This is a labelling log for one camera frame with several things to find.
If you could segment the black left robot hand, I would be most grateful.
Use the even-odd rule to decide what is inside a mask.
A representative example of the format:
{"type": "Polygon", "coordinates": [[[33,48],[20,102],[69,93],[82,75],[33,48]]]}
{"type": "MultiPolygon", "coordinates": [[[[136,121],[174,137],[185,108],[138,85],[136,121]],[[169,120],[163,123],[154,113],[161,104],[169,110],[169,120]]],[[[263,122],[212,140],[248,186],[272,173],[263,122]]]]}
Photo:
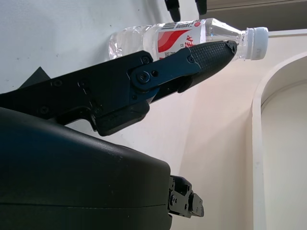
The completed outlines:
{"type": "MultiPolygon", "coordinates": [[[[207,0],[195,0],[199,15],[207,13],[207,0]]],[[[174,22],[179,22],[181,19],[180,5],[178,0],[165,0],[165,5],[174,22]]]]}

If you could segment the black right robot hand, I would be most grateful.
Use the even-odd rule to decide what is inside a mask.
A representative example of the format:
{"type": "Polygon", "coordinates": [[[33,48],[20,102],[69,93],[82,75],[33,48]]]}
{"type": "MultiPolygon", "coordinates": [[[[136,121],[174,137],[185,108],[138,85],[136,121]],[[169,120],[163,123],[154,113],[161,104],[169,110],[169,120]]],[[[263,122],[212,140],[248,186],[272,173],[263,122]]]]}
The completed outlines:
{"type": "Polygon", "coordinates": [[[0,96],[3,230],[168,230],[172,216],[203,217],[202,199],[169,165],[100,136],[143,120],[150,104],[182,93],[231,62],[234,41],[187,47],[154,61],[139,51],[50,78],[38,69],[0,96]]]}

